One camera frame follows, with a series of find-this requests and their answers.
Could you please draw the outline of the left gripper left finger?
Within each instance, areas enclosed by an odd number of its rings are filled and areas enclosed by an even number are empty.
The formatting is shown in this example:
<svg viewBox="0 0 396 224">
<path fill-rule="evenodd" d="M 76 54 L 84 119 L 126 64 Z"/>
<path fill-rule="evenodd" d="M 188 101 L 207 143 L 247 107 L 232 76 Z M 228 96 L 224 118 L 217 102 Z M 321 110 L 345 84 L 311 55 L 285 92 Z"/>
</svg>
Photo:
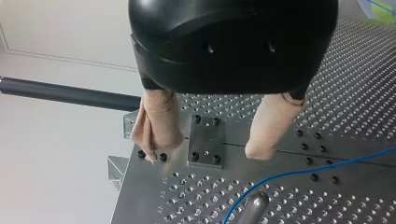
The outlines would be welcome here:
<svg viewBox="0 0 396 224">
<path fill-rule="evenodd" d="M 144 90 L 131 139 L 154 163 L 157 150 L 176 149 L 183 141 L 177 96 L 167 90 Z"/>
</svg>

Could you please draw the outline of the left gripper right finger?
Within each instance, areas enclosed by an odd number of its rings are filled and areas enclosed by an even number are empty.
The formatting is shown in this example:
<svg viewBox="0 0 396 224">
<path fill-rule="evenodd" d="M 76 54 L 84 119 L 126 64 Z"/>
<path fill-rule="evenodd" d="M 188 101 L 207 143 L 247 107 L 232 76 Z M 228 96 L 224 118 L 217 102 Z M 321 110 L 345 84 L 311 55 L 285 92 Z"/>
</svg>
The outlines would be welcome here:
<svg viewBox="0 0 396 224">
<path fill-rule="evenodd" d="M 304 98 L 294 99 L 288 92 L 264 95 L 251 123 L 246 156 L 259 161 L 270 160 L 277 143 L 303 110 L 304 103 Z"/>
</svg>

